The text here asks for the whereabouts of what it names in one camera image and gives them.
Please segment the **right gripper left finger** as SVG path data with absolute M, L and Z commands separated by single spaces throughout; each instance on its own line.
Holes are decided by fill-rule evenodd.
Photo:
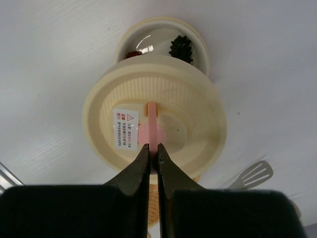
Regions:
M 150 151 L 102 185 L 24 185 L 0 197 L 3 238 L 145 238 Z

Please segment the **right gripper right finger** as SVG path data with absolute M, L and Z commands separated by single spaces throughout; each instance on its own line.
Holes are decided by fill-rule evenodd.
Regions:
M 305 230 L 289 199 L 272 190 L 206 189 L 157 153 L 160 237 L 303 238 Z

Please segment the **metal tongs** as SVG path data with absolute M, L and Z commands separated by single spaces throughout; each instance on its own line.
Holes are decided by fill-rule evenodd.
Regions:
M 262 160 L 245 169 L 228 189 L 251 189 L 269 180 L 272 176 L 273 169 L 271 165 Z

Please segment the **cream lid pink knob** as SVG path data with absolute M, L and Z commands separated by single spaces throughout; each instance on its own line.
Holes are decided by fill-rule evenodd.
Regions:
M 140 152 L 137 135 L 154 102 L 158 138 L 189 177 L 201 175 L 220 157 L 227 123 L 220 96 L 206 75 L 168 56 L 142 55 L 112 66 L 93 86 L 83 109 L 86 138 L 95 153 L 121 171 Z

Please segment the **red sausage piece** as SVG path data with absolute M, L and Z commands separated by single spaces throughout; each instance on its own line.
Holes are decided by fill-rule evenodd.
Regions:
M 136 56 L 141 56 L 142 53 L 139 51 L 133 51 L 133 52 L 129 52 L 126 56 L 126 58 L 132 58 L 132 57 L 136 57 Z

